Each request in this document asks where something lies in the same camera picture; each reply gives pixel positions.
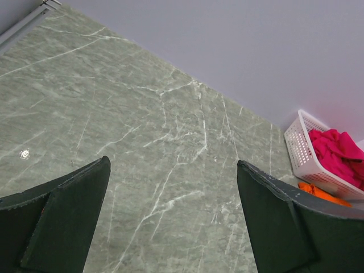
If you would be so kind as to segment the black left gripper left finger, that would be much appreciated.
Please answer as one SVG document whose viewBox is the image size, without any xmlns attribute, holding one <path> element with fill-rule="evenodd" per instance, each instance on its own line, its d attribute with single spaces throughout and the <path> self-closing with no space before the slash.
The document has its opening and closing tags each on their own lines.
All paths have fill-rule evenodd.
<svg viewBox="0 0 364 273">
<path fill-rule="evenodd" d="M 103 156 L 1 197 L 1 272 L 83 272 L 109 177 Z"/>
</svg>

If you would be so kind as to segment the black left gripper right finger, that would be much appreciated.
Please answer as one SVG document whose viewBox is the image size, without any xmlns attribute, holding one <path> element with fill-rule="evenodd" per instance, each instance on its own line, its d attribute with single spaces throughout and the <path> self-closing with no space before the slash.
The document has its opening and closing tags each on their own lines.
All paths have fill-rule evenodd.
<svg viewBox="0 0 364 273">
<path fill-rule="evenodd" d="M 237 185 L 258 272 L 363 272 L 363 211 L 293 187 L 247 161 Z"/>
</svg>

